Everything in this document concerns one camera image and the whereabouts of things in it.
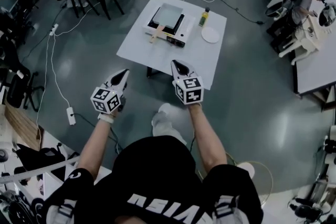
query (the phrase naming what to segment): wooden panel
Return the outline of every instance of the wooden panel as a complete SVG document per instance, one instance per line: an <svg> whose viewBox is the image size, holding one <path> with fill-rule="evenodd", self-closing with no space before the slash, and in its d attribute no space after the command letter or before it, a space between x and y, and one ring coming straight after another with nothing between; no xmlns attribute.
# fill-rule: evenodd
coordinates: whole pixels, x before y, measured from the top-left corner
<svg viewBox="0 0 336 224"><path fill-rule="evenodd" d="M22 110L12 107L5 101L5 117L22 138L22 140L32 149L39 150L40 137L38 137L36 123L28 118ZM40 128L41 138L43 139L44 130Z"/></svg>

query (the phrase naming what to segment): qr-like black and white marker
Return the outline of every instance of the qr-like black and white marker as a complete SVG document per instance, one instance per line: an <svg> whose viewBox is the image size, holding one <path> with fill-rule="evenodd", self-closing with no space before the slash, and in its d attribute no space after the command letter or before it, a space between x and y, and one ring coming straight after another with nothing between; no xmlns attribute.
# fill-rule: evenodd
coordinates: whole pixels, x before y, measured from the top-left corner
<svg viewBox="0 0 336 224"><path fill-rule="evenodd" d="M99 89L96 94L94 95L93 98L95 99L99 99L99 100L105 100L106 96L110 93L110 91L108 90L103 90L103 89Z"/></svg>
<svg viewBox="0 0 336 224"><path fill-rule="evenodd" d="M93 103L97 110L107 113L104 103L98 101L93 101Z"/></svg>
<svg viewBox="0 0 336 224"><path fill-rule="evenodd" d="M178 86L178 85L176 85L176 94L177 94L178 98L180 98L181 101L183 101L183 91L180 88L180 86Z"/></svg>
<svg viewBox="0 0 336 224"><path fill-rule="evenodd" d="M118 96L113 96L110 101L107 102L107 105L109 106L110 111L115 109L120 104Z"/></svg>
<svg viewBox="0 0 336 224"><path fill-rule="evenodd" d="M187 89L196 88L196 87L201 86L200 82L198 81L198 78L185 79L183 80L183 82Z"/></svg>
<svg viewBox="0 0 336 224"><path fill-rule="evenodd" d="M202 90L195 90L187 93L187 103L201 100Z"/></svg>

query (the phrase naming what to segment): yellow bottle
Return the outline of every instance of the yellow bottle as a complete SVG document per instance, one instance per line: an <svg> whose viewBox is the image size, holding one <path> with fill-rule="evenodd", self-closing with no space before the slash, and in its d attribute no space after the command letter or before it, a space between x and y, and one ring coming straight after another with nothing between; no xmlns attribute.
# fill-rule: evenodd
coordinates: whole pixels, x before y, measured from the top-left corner
<svg viewBox="0 0 336 224"><path fill-rule="evenodd" d="M199 26L204 26L204 24L205 24L205 22L206 22L206 20L208 19L208 17L209 17L209 12L210 11L210 8L209 7L206 7L205 8L205 12L204 13L202 13L202 16L201 16L201 20L199 21Z"/></svg>

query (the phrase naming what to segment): person in gray shirt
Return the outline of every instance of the person in gray shirt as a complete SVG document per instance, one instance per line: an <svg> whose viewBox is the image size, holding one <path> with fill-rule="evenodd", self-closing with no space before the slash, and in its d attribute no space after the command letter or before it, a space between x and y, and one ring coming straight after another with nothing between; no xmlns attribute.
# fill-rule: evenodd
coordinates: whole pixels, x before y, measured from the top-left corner
<svg viewBox="0 0 336 224"><path fill-rule="evenodd" d="M271 42L272 47L279 52L279 46L286 40L286 38L294 33L296 28L301 24L302 20L308 15L317 17L315 11L310 12L309 8L311 6L312 0L295 0L294 2L287 0L283 6L288 9L287 14L274 22L270 28L267 29L267 33L274 37ZM281 29L278 36L275 32Z"/></svg>

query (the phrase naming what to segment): gray shirt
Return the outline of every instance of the gray shirt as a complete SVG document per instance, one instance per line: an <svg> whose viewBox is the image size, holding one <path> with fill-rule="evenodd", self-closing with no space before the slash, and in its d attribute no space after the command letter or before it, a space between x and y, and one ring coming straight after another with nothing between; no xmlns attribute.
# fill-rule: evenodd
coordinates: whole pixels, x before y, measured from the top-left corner
<svg viewBox="0 0 336 224"><path fill-rule="evenodd" d="M306 10L310 9L312 0L296 0L293 4L292 19L296 25L299 25L301 21L306 18L306 14L300 11L300 7Z"/></svg>

